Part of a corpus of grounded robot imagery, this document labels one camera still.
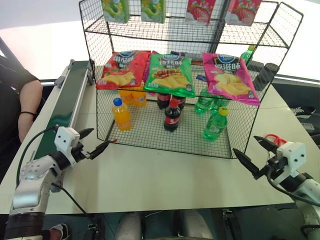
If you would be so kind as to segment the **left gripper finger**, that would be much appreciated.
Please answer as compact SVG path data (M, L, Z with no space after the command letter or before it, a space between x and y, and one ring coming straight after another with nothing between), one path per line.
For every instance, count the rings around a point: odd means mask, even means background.
M83 138L87 137L94 128L85 128L79 131L79 139L82 140Z
M95 150L93 150L92 152L89 153L89 158L91 160L95 159L96 157L98 157L101 153L104 152L104 150L108 147L109 145L109 141L105 141L103 143L101 143L100 145L98 145Z

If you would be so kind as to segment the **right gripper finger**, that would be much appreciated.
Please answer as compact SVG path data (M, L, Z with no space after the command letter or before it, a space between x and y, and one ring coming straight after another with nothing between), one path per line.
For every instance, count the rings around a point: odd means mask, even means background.
M278 146L272 141L256 135L254 136L254 138L268 152L272 152L273 154L277 153Z
M252 160L240 150L233 148L233 152L239 162L252 174L255 180L261 177L259 168L252 163Z

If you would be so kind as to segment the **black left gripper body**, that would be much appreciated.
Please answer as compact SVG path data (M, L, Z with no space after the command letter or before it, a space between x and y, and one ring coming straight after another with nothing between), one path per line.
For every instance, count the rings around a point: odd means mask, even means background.
M72 157L75 162L78 163L83 159L91 159L91 154L83 150L84 145L78 142L75 147L72 148Z

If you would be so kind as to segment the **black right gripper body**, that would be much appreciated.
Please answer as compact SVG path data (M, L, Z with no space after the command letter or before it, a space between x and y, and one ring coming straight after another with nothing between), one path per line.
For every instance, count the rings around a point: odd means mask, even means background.
M264 176L267 176L267 173L271 170L270 178L275 180L284 172L285 166L288 165L288 159L286 157L281 157L277 159L277 156L274 154L268 153L268 158L265 166L261 169Z

